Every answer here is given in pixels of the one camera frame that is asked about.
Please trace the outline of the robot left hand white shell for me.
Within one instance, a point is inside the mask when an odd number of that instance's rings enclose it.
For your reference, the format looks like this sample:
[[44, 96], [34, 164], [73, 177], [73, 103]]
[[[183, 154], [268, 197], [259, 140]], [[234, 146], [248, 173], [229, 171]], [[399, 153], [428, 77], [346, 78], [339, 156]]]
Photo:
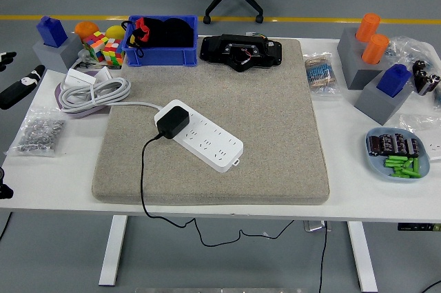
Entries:
[[28, 75], [1, 91], [1, 109], [7, 110], [28, 96], [42, 80], [44, 65], [38, 65]]

